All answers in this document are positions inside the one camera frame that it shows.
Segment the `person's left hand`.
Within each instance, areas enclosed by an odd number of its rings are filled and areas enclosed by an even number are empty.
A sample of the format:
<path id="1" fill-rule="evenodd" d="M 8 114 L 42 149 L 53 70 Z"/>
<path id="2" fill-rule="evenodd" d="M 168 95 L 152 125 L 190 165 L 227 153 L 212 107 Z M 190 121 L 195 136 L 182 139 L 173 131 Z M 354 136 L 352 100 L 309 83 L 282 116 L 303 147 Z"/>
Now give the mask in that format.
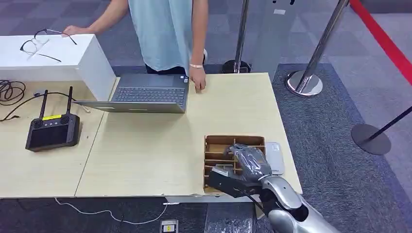
<path id="1" fill-rule="evenodd" d="M 206 87 L 206 73 L 203 67 L 190 67 L 189 77 L 194 83 L 197 93 L 201 93 Z"/>

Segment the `person's right hand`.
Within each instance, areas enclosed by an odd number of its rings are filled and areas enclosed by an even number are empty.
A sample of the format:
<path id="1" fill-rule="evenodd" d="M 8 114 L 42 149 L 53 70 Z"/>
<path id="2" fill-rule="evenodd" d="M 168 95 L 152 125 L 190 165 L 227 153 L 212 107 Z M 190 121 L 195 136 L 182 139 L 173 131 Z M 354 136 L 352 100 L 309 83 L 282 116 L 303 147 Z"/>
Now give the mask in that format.
<path id="1" fill-rule="evenodd" d="M 89 27 L 82 28 L 74 25 L 69 25 L 63 30 L 61 35 L 63 37 L 68 37 L 76 34 L 94 34 L 94 32 Z"/>

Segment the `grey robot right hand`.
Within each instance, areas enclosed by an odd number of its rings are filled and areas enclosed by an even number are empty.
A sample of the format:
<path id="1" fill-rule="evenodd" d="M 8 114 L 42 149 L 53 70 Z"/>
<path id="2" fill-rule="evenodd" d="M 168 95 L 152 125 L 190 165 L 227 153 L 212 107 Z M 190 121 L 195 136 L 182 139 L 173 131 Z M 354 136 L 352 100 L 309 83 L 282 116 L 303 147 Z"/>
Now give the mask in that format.
<path id="1" fill-rule="evenodd" d="M 262 178 L 273 174 L 265 155 L 258 148 L 244 144 L 232 144 L 225 149 L 223 154 L 226 156 L 229 153 L 233 154 L 242 169 L 240 175 L 234 173 L 232 176 L 234 179 L 257 183 Z"/>

